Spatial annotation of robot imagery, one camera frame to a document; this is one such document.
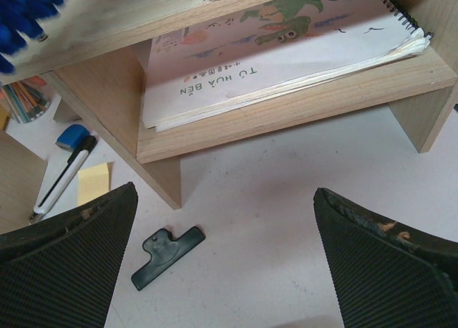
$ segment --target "light wood shelf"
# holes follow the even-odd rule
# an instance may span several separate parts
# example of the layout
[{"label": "light wood shelf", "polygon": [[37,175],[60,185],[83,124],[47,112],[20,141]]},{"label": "light wood shelf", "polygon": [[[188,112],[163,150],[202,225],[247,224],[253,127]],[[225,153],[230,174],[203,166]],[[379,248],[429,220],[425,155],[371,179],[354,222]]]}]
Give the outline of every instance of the light wood shelf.
[{"label": "light wood shelf", "polygon": [[49,38],[30,42],[13,58],[16,74],[0,81],[43,74],[172,208],[182,203],[180,155],[365,107],[388,103],[417,150],[430,149],[458,102],[457,0],[397,0],[435,33],[420,57],[172,130],[144,129],[144,72],[128,46],[267,1],[68,0],[61,17],[43,22]]},{"label": "light wood shelf", "polygon": [[233,110],[171,130],[140,128],[140,163],[451,87],[457,74],[428,49],[422,56]]},{"label": "light wood shelf", "polygon": [[42,23],[49,38],[9,58],[4,85],[270,0],[68,0]]}]

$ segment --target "blue eraser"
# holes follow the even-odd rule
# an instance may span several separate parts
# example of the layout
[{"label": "blue eraser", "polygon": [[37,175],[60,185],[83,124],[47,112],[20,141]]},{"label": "blue eraser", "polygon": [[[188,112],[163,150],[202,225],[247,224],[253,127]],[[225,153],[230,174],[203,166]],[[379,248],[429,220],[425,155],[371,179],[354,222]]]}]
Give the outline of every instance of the blue eraser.
[{"label": "blue eraser", "polygon": [[73,124],[57,138],[56,145],[62,149],[73,151],[89,135],[88,129],[83,125]]}]

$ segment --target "wooden shelf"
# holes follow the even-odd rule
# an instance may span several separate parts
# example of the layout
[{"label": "wooden shelf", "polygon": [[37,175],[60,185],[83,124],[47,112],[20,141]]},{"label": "wooden shelf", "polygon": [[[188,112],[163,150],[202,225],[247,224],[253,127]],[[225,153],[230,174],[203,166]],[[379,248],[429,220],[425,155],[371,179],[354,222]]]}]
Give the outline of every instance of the wooden shelf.
[{"label": "wooden shelf", "polygon": [[445,87],[457,74],[429,48],[422,56],[386,64],[323,85],[155,132],[140,128],[137,159],[148,163],[285,127],[380,105]]},{"label": "wooden shelf", "polygon": [[49,38],[10,58],[6,85],[270,0],[68,0],[42,22]]}]

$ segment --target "pen cap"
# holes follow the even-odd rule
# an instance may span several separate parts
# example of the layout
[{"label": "pen cap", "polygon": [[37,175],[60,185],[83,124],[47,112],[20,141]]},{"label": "pen cap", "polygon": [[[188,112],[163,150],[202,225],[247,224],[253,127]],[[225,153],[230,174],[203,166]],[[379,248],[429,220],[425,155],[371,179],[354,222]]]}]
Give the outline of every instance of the pen cap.
[{"label": "pen cap", "polygon": [[68,163],[72,163],[73,160],[78,156],[80,151],[87,150],[88,153],[94,149],[95,145],[97,144],[97,139],[94,136],[87,136],[85,137],[78,147],[74,150],[70,158],[68,159]]}]

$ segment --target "cartoon dinosaur illustration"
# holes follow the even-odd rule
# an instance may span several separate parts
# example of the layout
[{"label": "cartoon dinosaur illustration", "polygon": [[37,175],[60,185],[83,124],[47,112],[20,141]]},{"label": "cartoon dinosaur illustration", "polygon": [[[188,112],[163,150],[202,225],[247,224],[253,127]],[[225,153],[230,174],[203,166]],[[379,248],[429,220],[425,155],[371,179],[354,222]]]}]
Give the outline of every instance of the cartoon dinosaur illustration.
[{"label": "cartoon dinosaur illustration", "polygon": [[285,22],[294,18],[306,4],[315,6],[319,12],[323,11],[321,0],[273,0],[264,3],[260,9],[246,11],[240,18],[240,22],[244,22],[248,18]]},{"label": "cartoon dinosaur illustration", "polygon": [[305,5],[315,6],[318,12],[324,9],[322,0],[273,0],[264,3],[260,9],[246,11],[240,18],[244,22],[248,18],[260,21],[271,21],[260,29],[273,30],[272,34],[266,34],[255,39],[257,45],[277,40],[280,43],[291,42],[308,31],[311,19],[308,16],[296,16]]},{"label": "cartoon dinosaur illustration", "polygon": [[257,45],[262,45],[274,39],[280,43],[293,41],[307,33],[310,21],[308,16],[297,16],[285,22],[266,24],[262,26],[261,29],[268,29],[275,32],[259,36],[255,39],[255,43]]}]

